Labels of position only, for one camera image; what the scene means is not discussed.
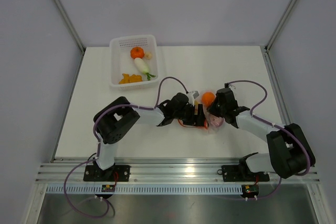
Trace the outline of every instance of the white wall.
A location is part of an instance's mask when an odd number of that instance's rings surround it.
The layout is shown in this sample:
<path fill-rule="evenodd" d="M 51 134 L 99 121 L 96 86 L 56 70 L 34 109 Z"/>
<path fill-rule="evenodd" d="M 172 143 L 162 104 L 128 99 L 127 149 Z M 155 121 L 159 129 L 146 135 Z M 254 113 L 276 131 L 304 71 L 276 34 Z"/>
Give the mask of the white wall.
<path fill-rule="evenodd" d="M 265 45 L 289 0 L 61 0 L 85 46 L 153 34 L 159 45 Z"/>
<path fill-rule="evenodd" d="M 77 49 L 51 0 L 0 0 L 0 216 L 19 223 L 64 116 Z"/>
<path fill-rule="evenodd" d="M 336 209 L 336 0 L 300 0 L 277 39 L 285 101 L 316 156 L 330 208 Z"/>

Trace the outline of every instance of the orange food item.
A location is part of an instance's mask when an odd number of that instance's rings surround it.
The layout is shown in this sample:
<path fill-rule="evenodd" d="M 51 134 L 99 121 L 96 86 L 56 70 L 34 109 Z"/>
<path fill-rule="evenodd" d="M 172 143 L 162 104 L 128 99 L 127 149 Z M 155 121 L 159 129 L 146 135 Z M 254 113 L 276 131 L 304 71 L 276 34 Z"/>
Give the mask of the orange food item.
<path fill-rule="evenodd" d="M 141 47 L 133 47 L 131 50 L 131 57 L 133 59 L 135 58 L 143 58 L 145 56 L 145 53 Z"/>
<path fill-rule="evenodd" d="M 215 100 L 216 96 L 212 92 L 205 92 L 202 95 L 202 103 L 206 106 L 209 107 Z"/>
<path fill-rule="evenodd" d="M 142 81 L 142 76 L 132 74 L 131 76 L 127 73 L 122 74 L 124 78 L 119 81 L 119 84 L 125 84 L 125 83 L 134 83 L 134 82 L 140 82 Z"/>

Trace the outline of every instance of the plastic basket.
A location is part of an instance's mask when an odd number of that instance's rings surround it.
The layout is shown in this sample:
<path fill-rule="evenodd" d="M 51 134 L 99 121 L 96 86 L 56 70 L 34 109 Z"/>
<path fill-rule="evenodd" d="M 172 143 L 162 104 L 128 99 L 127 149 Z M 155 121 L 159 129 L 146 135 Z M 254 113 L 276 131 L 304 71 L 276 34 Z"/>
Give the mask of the plastic basket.
<path fill-rule="evenodd" d="M 146 60 L 143 58 L 150 67 L 150 73 L 156 76 L 150 81 L 147 81 L 147 77 L 140 74 L 136 68 L 133 62 L 134 60 L 130 55 L 130 51 L 133 47 L 141 47 L 145 52 L 150 51 L 152 53 L 152 59 Z M 118 88 L 120 90 L 144 89 L 157 85 L 161 79 L 161 73 L 159 71 L 161 61 L 158 57 L 156 40 L 153 35 L 136 35 L 115 38 L 110 42 L 110 52 L 112 64 L 110 85 L 113 88 Z M 119 81 L 123 78 L 123 73 L 128 73 L 129 75 L 140 74 L 143 81 L 119 84 Z"/>

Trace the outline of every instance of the white radish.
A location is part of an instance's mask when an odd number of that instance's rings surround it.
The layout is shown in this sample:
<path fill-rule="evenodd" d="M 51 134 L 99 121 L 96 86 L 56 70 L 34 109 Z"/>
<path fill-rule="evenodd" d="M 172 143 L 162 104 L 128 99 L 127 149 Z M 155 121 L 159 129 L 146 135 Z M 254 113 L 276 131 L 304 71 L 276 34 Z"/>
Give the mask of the white radish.
<path fill-rule="evenodd" d="M 149 73 L 149 66 L 146 64 L 146 62 L 143 61 L 141 58 L 135 58 L 134 63 L 136 68 L 142 73 L 147 76 L 147 80 L 151 80 L 151 77 L 156 77 Z"/>

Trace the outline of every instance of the white tabletop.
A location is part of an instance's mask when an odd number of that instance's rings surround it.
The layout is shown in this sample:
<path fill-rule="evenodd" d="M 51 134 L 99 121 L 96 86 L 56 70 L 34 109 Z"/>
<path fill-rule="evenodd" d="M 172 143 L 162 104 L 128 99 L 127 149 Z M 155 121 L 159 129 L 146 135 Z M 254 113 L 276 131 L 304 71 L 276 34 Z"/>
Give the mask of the white tabletop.
<path fill-rule="evenodd" d="M 275 97 L 259 47 L 256 46 L 192 46 L 158 47 L 165 64 L 165 75 L 179 78 L 189 91 L 216 91 L 225 82 L 254 80 L 268 90 L 268 99 L 256 113 L 280 122 Z M 131 103 L 154 106 L 157 88 L 119 91 L 109 85 L 111 71 L 108 47 L 87 48 L 56 157 L 88 157 L 97 150 L 93 117 L 120 96 Z M 166 80 L 161 101 L 183 92 L 179 83 Z M 237 83 L 234 90 L 239 105 L 252 107 L 263 97 L 253 84 Z M 186 129 L 176 120 L 165 127 L 134 125 L 117 143 L 119 158 L 225 158 L 242 157 L 253 152 L 268 152 L 267 144 L 248 132 L 224 125 L 218 132 Z"/>

